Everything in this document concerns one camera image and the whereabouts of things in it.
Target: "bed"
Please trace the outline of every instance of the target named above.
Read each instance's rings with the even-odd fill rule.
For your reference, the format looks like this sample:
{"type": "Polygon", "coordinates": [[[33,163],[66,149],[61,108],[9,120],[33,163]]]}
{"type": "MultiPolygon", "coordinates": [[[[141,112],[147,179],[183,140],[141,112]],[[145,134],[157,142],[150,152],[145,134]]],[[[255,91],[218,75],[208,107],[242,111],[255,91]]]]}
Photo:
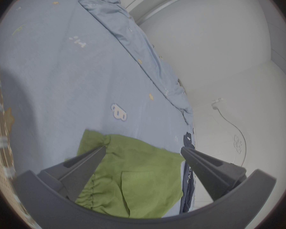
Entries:
{"type": "Polygon", "coordinates": [[[18,0],[0,25],[0,67],[18,174],[74,157],[85,129],[176,153],[193,133],[178,78],[119,0],[18,0]]]}

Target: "green garment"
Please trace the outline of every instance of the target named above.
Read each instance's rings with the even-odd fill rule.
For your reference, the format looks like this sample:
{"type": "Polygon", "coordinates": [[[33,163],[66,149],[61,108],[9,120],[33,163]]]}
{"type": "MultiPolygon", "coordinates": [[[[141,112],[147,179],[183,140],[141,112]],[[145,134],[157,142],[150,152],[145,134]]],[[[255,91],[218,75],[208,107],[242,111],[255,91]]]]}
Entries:
{"type": "Polygon", "coordinates": [[[77,152],[99,146],[106,155],[76,203],[93,211],[126,218],[160,218],[182,197],[177,153],[122,136],[85,130],[77,152]]]}

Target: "folded blanket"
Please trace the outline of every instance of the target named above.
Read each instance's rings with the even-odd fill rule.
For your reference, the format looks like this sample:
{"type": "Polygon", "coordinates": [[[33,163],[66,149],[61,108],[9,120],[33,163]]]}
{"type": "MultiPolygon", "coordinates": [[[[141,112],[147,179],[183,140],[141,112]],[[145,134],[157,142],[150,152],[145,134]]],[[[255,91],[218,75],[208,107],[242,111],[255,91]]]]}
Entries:
{"type": "Polygon", "coordinates": [[[106,155],[76,203],[126,218],[160,218],[182,197],[177,153],[122,136],[85,130],[78,155],[99,146],[106,155]]]}

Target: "dark blue garment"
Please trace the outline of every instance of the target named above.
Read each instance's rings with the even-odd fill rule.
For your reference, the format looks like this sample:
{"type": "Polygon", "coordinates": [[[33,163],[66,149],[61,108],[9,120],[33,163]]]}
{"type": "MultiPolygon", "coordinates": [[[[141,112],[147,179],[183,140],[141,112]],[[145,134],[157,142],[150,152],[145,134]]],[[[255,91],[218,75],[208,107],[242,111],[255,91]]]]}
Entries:
{"type": "MultiPolygon", "coordinates": [[[[194,145],[192,144],[191,134],[188,132],[183,136],[183,145],[185,147],[191,147],[195,149],[194,145]]],[[[185,162],[182,185],[183,196],[181,198],[180,214],[189,211],[192,203],[194,189],[194,173],[188,163],[185,162]]]]}

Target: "blue bed sheet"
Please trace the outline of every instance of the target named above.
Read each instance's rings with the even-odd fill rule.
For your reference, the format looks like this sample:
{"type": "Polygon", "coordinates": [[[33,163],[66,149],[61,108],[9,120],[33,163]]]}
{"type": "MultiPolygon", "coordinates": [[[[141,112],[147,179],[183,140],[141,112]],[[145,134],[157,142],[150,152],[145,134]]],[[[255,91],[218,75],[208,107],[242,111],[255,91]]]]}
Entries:
{"type": "MultiPolygon", "coordinates": [[[[106,11],[93,14],[96,2],[80,2],[92,10],[79,0],[18,0],[0,24],[2,93],[15,117],[10,140],[18,173],[74,157],[85,129],[176,153],[192,132],[183,88],[127,12],[109,9],[108,16],[126,18],[111,24],[106,11]]],[[[179,209],[180,202],[167,216],[179,209]]]]}

